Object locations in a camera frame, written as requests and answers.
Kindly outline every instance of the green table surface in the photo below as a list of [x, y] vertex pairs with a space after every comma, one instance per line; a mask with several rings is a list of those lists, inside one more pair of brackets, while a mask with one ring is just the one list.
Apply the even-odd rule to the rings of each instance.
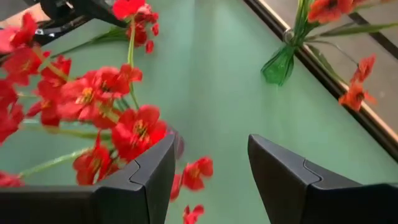
[[[260, 134], [336, 173], [363, 184], [396, 182], [398, 165], [363, 127], [295, 60], [283, 86], [265, 83], [259, 69], [282, 42], [240, 0], [151, 0], [160, 13], [155, 51], [135, 50], [144, 72], [136, 85], [141, 104], [155, 104], [185, 138], [184, 163], [210, 155], [215, 174], [199, 193], [182, 190], [166, 223], [181, 223], [186, 205], [202, 203], [198, 223], [268, 223], [247, 155], [248, 135]], [[53, 53], [107, 31], [90, 21], [45, 46]], [[127, 42], [70, 53], [72, 74], [126, 62]], [[65, 136], [19, 131], [0, 150], [0, 169], [19, 172], [92, 146]], [[72, 162], [26, 179], [28, 184], [75, 184]]]

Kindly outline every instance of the flower bouquet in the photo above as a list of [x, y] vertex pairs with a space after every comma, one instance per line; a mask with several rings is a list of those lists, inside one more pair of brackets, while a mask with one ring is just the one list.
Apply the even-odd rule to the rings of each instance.
[[325, 24], [339, 20], [339, 18], [345, 14], [367, 9], [379, 4], [386, 4], [390, 1], [391, 0], [378, 0], [378, 2], [373, 3], [367, 0], [299, 0], [294, 28], [284, 33], [283, 40], [285, 45], [275, 52], [271, 59], [261, 68], [262, 75], [264, 75], [268, 83], [282, 86], [292, 74], [295, 51], [306, 45], [328, 73], [333, 78], [343, 82], [333, 71], [327, 59], [314, 46], [315, 44], [330, 45], [335, 47], [344, 57], [347, 57], [358, 66], [353, 79], [350, 81], [353, 88], [350, 88], [349, 94], [340, 99], [340, 103], [347, 104], [354, 110], [359, 110], [360, 104], [364, 98], [373, 101], [367, 93], [362, 91], [361, 84], [371, 73], [376, 56], [372, 55], [369, 58], [364, 58], [360, 62], [357, 62], [337, 45], [323, 40], [323, 38], [377, 32], [381, 29], [398, 26], [398, 22], [361, 26], [355, 26], [354, 22], [349, 22], [342, 26], [335, 27], [334, 29], [319, 33], [316, 33], [316, 30]]
[[[112, 28], [88, 43], [119, 40], [123, 33], [123, 38], [129, 40], [127, 63], [119, 68], [103, 66], [82, 76], [70, 74], [70, 58], [58, 54], [52, 61], [54, 56], [43, 52], [34, 42], [37, 24], [29, 12], [23, 15], [22, 27], [0, 30], [0, 53], [8, 54], [1, 65], [6, 77], [0, 79], [0, 143], [20, 129], [93, 140], [93, 147], [16, 175], [0, 171], [0, 187], [23, 186], [27, 176], [72, 159], [77, 183], [93, 185], [122, 169], [171, 132], [170, 126], [159, 119], [160, 109], [155, 105], [140, 105], [134, 94], [134, 84], [142, 81], [143, 74], [134, 66], [133, 49], [145, 45], [146, 52], [152, 52], [154, 42], [148, 40], [146, 25], [153, 24], [152, 33], [157, 35], [158, 14], [144, 0], [117, 0], [113, 11], [117, 18], [128, 23], [128, 28]], [[35, 90], [21, 91], [33, 77], [40, 79]], [[26, 111], [19, 101], [25, 97], [36, 99]], [[25, 122], [38, 114], [40, 122]], [[65, 129], [62, 127], [65, 123], [90, 125], [96, 131]], [[203, 189], [202, 177], [212, 175], [213, 161], [209, 157], [187, 164], [182, 174], [175, 176], [170, 199], [175, 200], [183, 186], [192, 191]], [[183, 221], [195, 223], [203, 213], [202, 205], [192, 212], [186, 207]]]

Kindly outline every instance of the mint green surface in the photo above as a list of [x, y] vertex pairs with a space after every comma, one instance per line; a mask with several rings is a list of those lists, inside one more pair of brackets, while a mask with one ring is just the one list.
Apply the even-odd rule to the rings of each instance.
[[[257, 133], [360, 183], [396, 182], [398, 165], [328, 91], [295, 60], [283, 86], [265, 82], [259, 70], [282, 46], [272, 31], [239, 0], [153, 0], [160, 12], [155, 52], [136, 49], [144, 72], [136, 85], [141, 104], [159, 105], [162, 118], [186, 140], [178, 166], [204, 155], [215, 174], [199, 193], [182, 190], [167, 223], [181, 223], [186, 205], [202, 203], [201, 223], [268, 223], [247, 155]], [[60, 52], [106, 31], [91, 21], [46, 49]], [[72, 74], [126, 62], [127, 42], [68, 54]], [[19, 172], [93, 142], [21, 131], [0, 150], [0, 169]], [[28, 184], [75, 184], [71, 162], [33, 175]]]

